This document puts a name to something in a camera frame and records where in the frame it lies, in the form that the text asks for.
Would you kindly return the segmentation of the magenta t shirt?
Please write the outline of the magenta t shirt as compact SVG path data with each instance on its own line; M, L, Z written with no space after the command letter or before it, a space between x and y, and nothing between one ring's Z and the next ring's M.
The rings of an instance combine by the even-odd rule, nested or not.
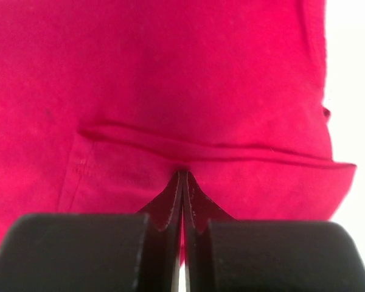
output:
M327 220L355 165L323 104L324 1L0 1L0 242L130 213L189 170L236 219Z

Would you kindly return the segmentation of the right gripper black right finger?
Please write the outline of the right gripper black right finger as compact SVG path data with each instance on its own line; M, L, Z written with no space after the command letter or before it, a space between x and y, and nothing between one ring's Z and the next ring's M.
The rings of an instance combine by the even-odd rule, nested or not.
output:
M354 241L327 221L236 220L182 181L188 291L365 291Z

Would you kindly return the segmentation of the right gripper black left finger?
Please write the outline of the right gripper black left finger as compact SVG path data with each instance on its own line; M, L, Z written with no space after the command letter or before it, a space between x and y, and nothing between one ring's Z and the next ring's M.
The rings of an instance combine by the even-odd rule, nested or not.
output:
M182 179L135 214L29 214L0 245L0 291L177 291Z

